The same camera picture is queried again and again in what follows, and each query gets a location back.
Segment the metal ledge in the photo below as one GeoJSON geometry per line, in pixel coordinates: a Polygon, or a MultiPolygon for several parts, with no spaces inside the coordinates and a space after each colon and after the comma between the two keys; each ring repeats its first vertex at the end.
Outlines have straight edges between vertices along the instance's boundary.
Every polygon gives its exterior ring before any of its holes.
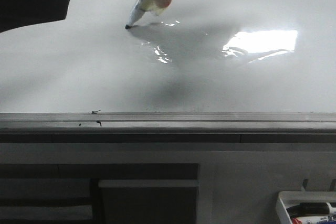
{"type": "Polygon", "coordinates": [[[334,134],[336,113],[0,113],[0,133],[334,134]]]}

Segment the marker holder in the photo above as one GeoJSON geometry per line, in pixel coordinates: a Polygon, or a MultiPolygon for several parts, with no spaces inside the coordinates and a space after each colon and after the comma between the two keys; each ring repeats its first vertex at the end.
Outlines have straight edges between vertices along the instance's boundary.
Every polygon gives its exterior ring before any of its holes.
{"type": "Polygon", "coordinates": [[[336,191],[281,191],[278,195],[276,211],[281,224],[292,224],[287,208],[301,202],[336,202],[336,191]]]}

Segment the black object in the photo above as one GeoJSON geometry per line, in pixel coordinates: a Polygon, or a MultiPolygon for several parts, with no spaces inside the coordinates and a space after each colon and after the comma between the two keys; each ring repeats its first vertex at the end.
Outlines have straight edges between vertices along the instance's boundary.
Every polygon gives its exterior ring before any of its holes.
{"type": "Polygon", "coordinates": [[[97,179],[1,179],[1,224],[105,224],[97,179]]]}
{"type": "Polygon", "coordinates": [[[17,27],[63,20],[70,0],[0,0],[0,33],[17,27]]]}
{"type": "MultiPolygon", "coordinates": [[[[8,165],[0,165],[0,170],[8,165]]],[[[58,168],[61,178],[198,179],[198,164],[59,164],[58,168]]]]}
{"type": "MultiPolygon", "coordinates": [[[[332,208],[336,208],[336,203],[329,203],[332,208]]],[[[306,215],[328,215],[330,208],[325,202],[304,202],[299,205],[287,208],[290,218],[306,215]]]]}
{"type": "Polygon", "coordinates": [[[195,224],[197,188],[103,188],[106,223],[195,224]]]}

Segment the whiteboard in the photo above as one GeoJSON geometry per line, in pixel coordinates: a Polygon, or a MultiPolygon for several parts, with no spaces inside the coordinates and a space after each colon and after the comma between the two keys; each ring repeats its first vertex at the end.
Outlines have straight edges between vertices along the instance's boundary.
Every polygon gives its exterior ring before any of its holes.
{"type": "Polygon", "coordinates": [[[0,113],[335,112],[336,0],[135,1],[0,33],[0,113]]]}

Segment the white plastic tray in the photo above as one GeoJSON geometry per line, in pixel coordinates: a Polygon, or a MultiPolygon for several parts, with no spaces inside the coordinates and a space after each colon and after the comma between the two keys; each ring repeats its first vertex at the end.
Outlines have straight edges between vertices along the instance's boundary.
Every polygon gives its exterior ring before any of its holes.
{"type": "Polygon", "coordinates": [[[292,224],[286,208],[301,202],[329,202],[336,200],[336,191],[281,191],[276,211],[282,224],[292,224]]]}

